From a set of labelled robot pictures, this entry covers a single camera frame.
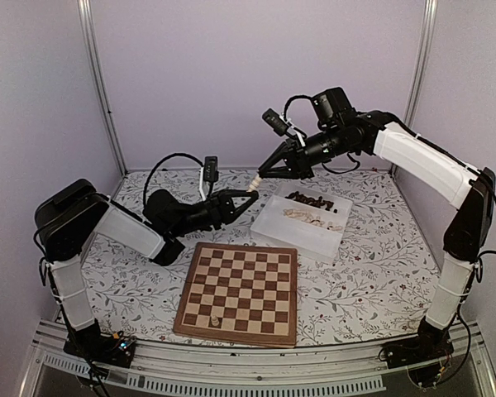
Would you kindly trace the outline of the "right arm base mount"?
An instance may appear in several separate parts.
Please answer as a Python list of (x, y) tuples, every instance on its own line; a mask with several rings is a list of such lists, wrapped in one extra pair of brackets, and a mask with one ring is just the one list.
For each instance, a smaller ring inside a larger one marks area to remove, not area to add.
[(417, 365), (408, 371), (417, 387), (435, 387), (446, 373), (454, 352), (448, 331), (420, 329), (417, 336), (385, 343), (378, 354), (389, 369)]

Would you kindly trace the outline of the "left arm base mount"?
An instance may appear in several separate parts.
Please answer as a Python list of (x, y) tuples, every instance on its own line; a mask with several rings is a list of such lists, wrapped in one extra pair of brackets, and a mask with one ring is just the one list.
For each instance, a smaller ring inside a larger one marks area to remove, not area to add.
[(98, 320), (85, 329), (68, 333), (64, 344), (64, 352), (84, 360), (130, 368), (136, 350), (136, 337), (126, 335), (123, 331), (113, 334), (101, 332)]

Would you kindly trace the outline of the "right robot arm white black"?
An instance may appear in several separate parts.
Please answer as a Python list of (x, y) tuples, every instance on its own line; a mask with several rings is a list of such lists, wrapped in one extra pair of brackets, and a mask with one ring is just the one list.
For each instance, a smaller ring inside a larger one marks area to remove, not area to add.
[(443, 340), (461, 303), (480, 277), (482, 249), (496, 209), (495, 174), (477, 170), (413, 132), (390, 112), (359, 112), (343, 88), (329, 88), (308, 97), (317, 115), (319, 133), (292, 136), (285, 113), (268, 109), (262, 119), (286, 140), (258, 169), (261, 179), (310, 179), (313, 166), (339, 155), (376, 155), (406, 170), (436, 190), (457, 211), (443, 237), (444, 261), (431, 307), (412, 340), (411, 353), (429, 360)]

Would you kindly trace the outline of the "light chess piece rook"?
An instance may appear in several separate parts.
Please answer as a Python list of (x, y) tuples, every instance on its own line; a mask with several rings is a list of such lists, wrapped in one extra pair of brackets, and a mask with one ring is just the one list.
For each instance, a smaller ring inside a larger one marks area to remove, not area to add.
[(210, 324), (213, 328), (221, 327), (221, 319), (218, 316), (212, 315), (210, 317)]

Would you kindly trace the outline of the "wooden chess board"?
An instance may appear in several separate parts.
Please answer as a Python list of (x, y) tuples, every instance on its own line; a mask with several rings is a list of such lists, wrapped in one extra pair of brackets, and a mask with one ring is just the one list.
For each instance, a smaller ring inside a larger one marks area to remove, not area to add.
[[(199, 242), (173, 332), (218, 342), (293, 348), (297, 343), (298, 253), (293, 248)], [(221, 327), (213, 328), (210, 317)]]

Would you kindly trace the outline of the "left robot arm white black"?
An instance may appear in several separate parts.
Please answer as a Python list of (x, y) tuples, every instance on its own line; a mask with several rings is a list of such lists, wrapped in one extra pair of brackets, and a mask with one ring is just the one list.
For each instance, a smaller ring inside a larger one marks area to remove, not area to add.
[(104, 236), (167, 266), (184, 251), (181, 237), (235, 222), (258, 198), (253, 189), (222, 189), (186, 204), (158, 189), (137, 215), (86, 179), (78, 179), (47, 199), (35, 212), (33, 240), (42, 253), (39, 274), (75, 333), (74, 345), (89, 359), (98, 359), (107, 350), (82, 276), (82, 251), (91, 236)]

